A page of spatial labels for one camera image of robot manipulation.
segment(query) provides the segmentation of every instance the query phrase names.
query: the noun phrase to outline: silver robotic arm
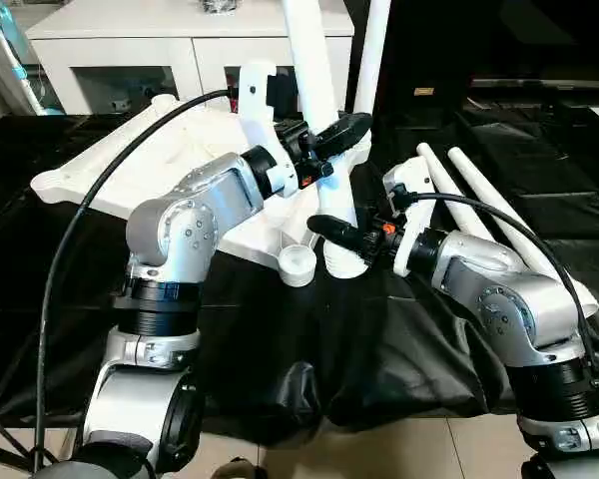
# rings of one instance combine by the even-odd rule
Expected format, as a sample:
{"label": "silver robotic arm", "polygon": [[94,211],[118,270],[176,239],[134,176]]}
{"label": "silver robotic arm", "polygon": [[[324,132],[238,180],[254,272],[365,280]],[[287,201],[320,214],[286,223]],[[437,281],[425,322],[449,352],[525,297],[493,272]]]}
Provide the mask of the silver robotic arm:
{"label": "silver robotic arm", "polygon": [[428,178],[423,159],[388,172],[392,215],[375,217],[368,232],[333,217],[312,217],[308,226],[368,263],[388,252],[395,273],[423,274],[479,320],[506,367],[519,429],[538,452],[523,465],[524,478],[599,479],[599,379],[590,371],[572,296],[504,245],[430,229],[434,202],[399,208],[410,205],[399,201],[410,192],[432,192]]}
{"label": "silver robotic arm", "polygon": [[[265,99],[268,78],[259,80],[249,90]],[[248,121],[264,146],[191,171],[129,217],[131,254],[114,301],[119,321],[108,336],[83,445],[36,479],[151,479],[180,470],[195,455],[204,406],[195,381],[197,315],[219,241],[273,194],[287,196],[330,175],[328,159],[356,145],[371,117],[344,115],[318,136],[302,121],[275,130],[264,116]]]}

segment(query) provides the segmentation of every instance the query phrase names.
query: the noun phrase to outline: black wire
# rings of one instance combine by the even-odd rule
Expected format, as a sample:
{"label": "black wire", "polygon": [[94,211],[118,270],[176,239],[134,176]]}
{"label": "black wire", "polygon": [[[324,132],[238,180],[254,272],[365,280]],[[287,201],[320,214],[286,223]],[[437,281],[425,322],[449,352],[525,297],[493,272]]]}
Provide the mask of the black wire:
{"label": "black wire", "polygon": [[36,428],[35,428],[35,454],[34,454],[34,472],[38,472],[44,467],[44,416],[45,416],[45,359],[46,359],[46,348],[47,348],[47,323],[49,321],[49,311],[51,306],[52,293],[54,288],[55,277],[60,265],[60,259],[71,240],[73,231],[78,224],[80,218],[84,215],[85,211],[93,201],[96,194],[104,186],[106,181],[111,177],[113,172],[124,162],[134,150],[136,150],[147,138],[156,133],[160,128],[169,123],[174,118],[178,117],[181,113],[187,110],[197,107],[209,100],[215,98],[227,97],[230,94],[229,90],[218,90],[215,92],[207,93],[198,97],[194,100],[190,100],[184,105],[176,108],[175,110],[167,113],[164,117],[160,118],[156,123],[147,128],[137,138],[135,138],[129,145],[125,147],[122,152],[109,164],[109,166],[102,172],[102,174],[93,183],[84,199],[78,206],[78,210],[71,218],[67,229],[64,231],[64,235],[58,244],[58,248],[51,261],[49,267],[49,273],[47,274],[47,281],[44,288],[44,297],[42,299],[42,312],[40,314],[40,336],[38,339],[38,363],[36,369]]}
{"label": "black wire", "polygon": [[599,361],[595,355],[594,345],[592,342],[592,336],[590,334],[588,321],[586,320],[586,316],[583,313],[583,307],[581,306],[581,301],[579,300],[579,296],[577,295],[575,286],[572,283],[572,280],[570,279],[570,275],[568,274],[566,268],[561,264],[559,259],[557,259],[557,257],[552,252],[552,250],[540,237],[538,237],[534,232],[532,232],[525,225],[517,221],[515,218],[479,200],[474,200],[472,198],[462,197],[459,195],[451,195],[447,193],[411,193],[408,194],[408,197],[414,203],[421,200],[443,200],[446,202],[463,203],[465,205],[469,205],[477,210],[482,210],[483,212],[493,215],[494,217],[499,218],[503,222],[508,223],[513,228],[522,233],[525,237],[527,237],[530,241],[532,241],[532,243],[535,246],[537,246],[539,250],[550,261],[552,266],[557,271],[559,278],[563,282],[564,287],[572,296],[572,299],[575,303],[575,307],[577,308],[577,325],[579,328],[579,335],[581,336],[581,341],[583,343],[586,356],[588,356],[588,360],[590,361],[592,375],[593,378],[599,377]]}
{"label": "black wire", "polygon": [[158,479],[158,476],[156,474],[156,470],[153,467],[153,464],[151,464],[151,462],[149,461],[149,458],[147,456],[143,456],[142,454],[137,454],[136,457],[140,460],[140,462],[142,462],[142,464],[144,465],[145,469],[147,470],[147,474],[149,475],[149,479]]}

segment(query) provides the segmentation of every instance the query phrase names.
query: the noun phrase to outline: floor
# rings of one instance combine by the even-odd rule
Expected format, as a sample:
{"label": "floor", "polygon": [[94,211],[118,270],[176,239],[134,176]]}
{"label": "floor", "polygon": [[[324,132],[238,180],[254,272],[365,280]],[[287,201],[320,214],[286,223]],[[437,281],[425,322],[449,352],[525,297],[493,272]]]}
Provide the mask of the floor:
{"label": "floor", "polygon": [[[30,445],[33,433],[15,435]],[[48,431],[48,438],[52,452],[62,456],[65,431]],[[0,445],[8,447],[2,438]],[[514,416],[405,419],[358,434],[323,431],[298,450],[266,450],[204,434],[195,460],[173,477],[208,479],[239,456],[266,467],[271,479],[518,479],[532,453]],[[0,466],[0,479],[25,477]]]}

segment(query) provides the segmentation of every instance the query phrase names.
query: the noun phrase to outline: white pole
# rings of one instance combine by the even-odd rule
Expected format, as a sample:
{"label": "white pole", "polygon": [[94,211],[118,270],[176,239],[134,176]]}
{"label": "white pole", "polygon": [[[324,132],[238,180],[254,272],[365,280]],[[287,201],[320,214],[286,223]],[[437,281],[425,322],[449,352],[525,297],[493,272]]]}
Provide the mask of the white pole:
{"label": "white pole", "polygon": [[[338,119],[319,3],[317,0],[283,0],[282,5],[291,40],[301,111],[310,129],[319,134]],[[319,212],[357,226],[346,155],[330,162],[334,173],[317,182]],[[356,277],[366,271],[367,266],[357,254],[330,241],[324,244],[323,255],[328,272],[335,277]]]}
{"label": "white pole", "polygon": [[391,0],[371,0],[353,110],[372,114]]}
{"label": "white pole", "polygon": [[[479,169],[474,166],[461,149],[457,147],[451,148],[448,151],[448,158],[452,161],[480,200],[497,208],[501,212],[506,213],[510,217],[513,217],[530,230],[530,227],[523,218],[517,214],[510,203],[507,202],[501,193],[492,186],[488,179],[483,176]],[[561,282],[559,274],[557,274],[557,271],[548,258],[530,239],[522,235],[508,223],[499,219],[495,219],[495,221],[519,255],[523,258],[524,262],[528,264],[528,267]],[[572,277],[571,279],[577,290],[577,295],[579,296],[586,317],[591,316],[599,309],[599,303],[584,284]]]}
{"label": "white pole", "polygon": [[[432,182],[441,193],[464,196],[428,143],[420,143],[417,146],[417,153],[426,158]],[[494,241],[486,225],[470,206],[451,202],[446,202],[446,206],[461,231],[474,237]]]}

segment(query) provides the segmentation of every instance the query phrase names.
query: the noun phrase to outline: black cloth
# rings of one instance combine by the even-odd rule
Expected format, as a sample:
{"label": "black cloth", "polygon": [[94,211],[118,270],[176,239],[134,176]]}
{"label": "black cloth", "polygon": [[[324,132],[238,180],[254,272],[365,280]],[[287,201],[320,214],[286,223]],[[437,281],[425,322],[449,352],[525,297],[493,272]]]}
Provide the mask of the black cloth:
{"label": "black cloth", "polygon": [[[31,425],[36,328],[47,268],[75,211],[28,183],[116,128],[120,117],[0,122],[0,420]],[[437,125],[377,121],[371,158],[352,174],[360,215],[381,175],[427,141],[459,145],[599,297],[599,119],[571,110],[467,111]],[[452,228],[445,208],[435,224]],[[509,412],[505,371],[476,320],[418,276],[386,264],[353,280],[282,285],[275,271],[217,253],[200,315],[205,428],[266,445],[310,437],[326,416],[362,430],[411,415]],[[76,424],[93,386],[124,275],[124,222],[83,221],[50,325],[49,423]]]}

